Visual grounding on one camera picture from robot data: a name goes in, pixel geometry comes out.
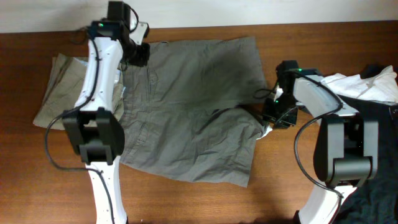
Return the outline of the beige shorts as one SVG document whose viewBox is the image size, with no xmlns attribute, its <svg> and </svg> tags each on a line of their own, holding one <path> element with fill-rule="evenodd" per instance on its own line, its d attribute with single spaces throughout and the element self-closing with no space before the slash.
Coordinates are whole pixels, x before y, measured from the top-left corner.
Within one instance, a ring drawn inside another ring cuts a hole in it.
<svg viewBox="0 0 398 224">
<path fill-rule="evenodd" d="M 33 125 L 46 128 L 51 120 L 74 107 L 85 79 L 88 59 L 58 54 L 52 59 L 49 82 Z"/>
</svg>

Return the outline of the grey cargo shorts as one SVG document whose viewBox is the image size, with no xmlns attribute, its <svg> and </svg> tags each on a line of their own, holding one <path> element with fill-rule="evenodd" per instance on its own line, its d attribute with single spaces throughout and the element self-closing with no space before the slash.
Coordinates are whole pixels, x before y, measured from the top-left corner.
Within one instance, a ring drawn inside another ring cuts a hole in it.
<svg viewBox="0 0 398 224">
<path fill-rule="evenodd" d="M 123 73 L 121 162 L 184 182 L 249 183 L 256 141 L 270 130 L 252 110 L 266 87 L 256 40 L 150 45 Z"/>
</svg>

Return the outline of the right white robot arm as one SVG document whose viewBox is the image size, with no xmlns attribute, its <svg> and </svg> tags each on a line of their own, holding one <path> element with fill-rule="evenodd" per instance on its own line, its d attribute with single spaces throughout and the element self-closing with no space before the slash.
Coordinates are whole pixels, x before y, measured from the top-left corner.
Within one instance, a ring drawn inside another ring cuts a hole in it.
<svg viewBox="0 0 398 224">
<path fill-rule="evenodd" d="M 297 132 L 294 156 L 303 175 L 314 184 L 306 204 L 295 212 L 294 223 L 333 223 L 343 202 L 374 178 L 377 172 L 378 129 L 376 120 L 365 118 L 322 83 L 316 68 L 300 68 L 284 60 L 275 69 L 273 96 L 264 102 L 262 118 L 274 129 L 296 124 L 299 109 L 312 115 Z M 313 153 L 311 177 L 299 158 L 299 138 L 310 125 L 319 131 Z"/>
</svg>

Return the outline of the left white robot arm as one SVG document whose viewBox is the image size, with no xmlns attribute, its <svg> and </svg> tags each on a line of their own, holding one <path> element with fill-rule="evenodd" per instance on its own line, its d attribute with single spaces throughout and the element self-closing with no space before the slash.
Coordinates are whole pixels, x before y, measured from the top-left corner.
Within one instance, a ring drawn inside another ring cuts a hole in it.
<svg viewBox="0 0 398 224">
<path fill-rule="evenodd" d="M 128 222 L 119 181 L 124 130 L 113 106 L 119 64 L 147 65 L 149 25 L 123 1 L 110 1 L 107 16 L 88 26 L 89 59 L 81 93 L 62 123 L 72 148 L 90 175 L 97 223 Z"/>
</svg>

